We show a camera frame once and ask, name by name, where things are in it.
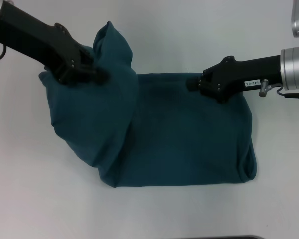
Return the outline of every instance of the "label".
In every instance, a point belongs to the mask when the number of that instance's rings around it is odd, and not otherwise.
[[[245,81],[245,86],[259,86],[260,84],[260,80],[253,80],[253,81]]]

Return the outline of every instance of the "black cable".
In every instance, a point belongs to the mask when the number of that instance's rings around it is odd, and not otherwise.
[[[3,45],[3,52],[2,52],[2,54],[0,56],[0,60],[5,56],[5,54],[6,54],[6,46]]]
[[[282,86],[282,84],[279,84],[279,83],[269,85],[268,88],[266,89],[266,91],[270,91],[272,88],[275,88],[275,87],[280,87],[279,89],[277,89],[278,95],[285,96],[283,93],[280,92],[283,89],[283,86]]]

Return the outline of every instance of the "cloth fold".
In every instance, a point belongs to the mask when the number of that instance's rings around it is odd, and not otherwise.
[[[47,89],[52,126],[76,155],[112,187],[243,183],[256,175],[252,115],[243,95],[219,104],[190,93],[200,73],[136,75],[132,51],[108,22],[97,34],[95,65],[110,79],[98,86],[57,83]]]

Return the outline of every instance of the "teal cloth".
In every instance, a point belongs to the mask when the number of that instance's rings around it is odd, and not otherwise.
[[[188,92],[200,73],[136,75],[132,52],[108,22],[97,34],[95,65],[102,85],[40,79],[52,126],[77,156],[98,167],[112,187],[244,183],[256,176],[252,115],[241,93],[226,104]]]

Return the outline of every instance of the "white table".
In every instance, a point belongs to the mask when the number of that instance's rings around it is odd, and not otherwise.
[[[110,20],[137,73],[201,72],[299,46],[291,0],[15,0],[92,45]],[[113,189],[50,125],[41,64],[0,61],[0,239],[299,238],[299,100],[247,92],[257,178],[241,185]]]

